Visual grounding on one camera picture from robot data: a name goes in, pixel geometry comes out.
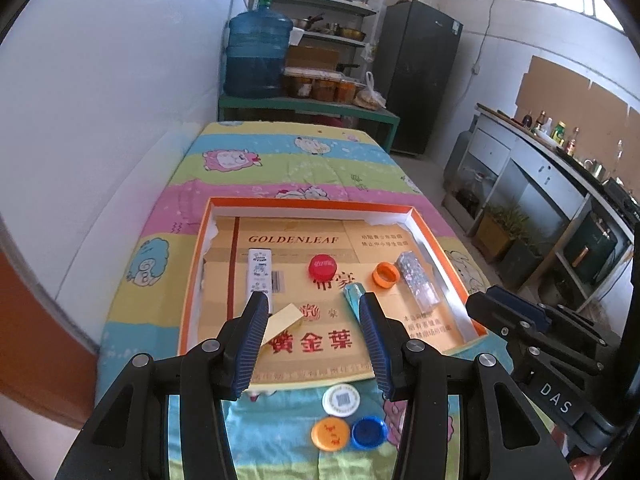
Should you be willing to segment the person's right hand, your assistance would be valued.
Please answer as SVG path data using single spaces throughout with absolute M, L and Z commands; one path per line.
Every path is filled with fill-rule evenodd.
M 600 480 L 611 466 L 603 465 L 601 456 L 582 456 L 570 462 L 570 471 L 576 480 Z

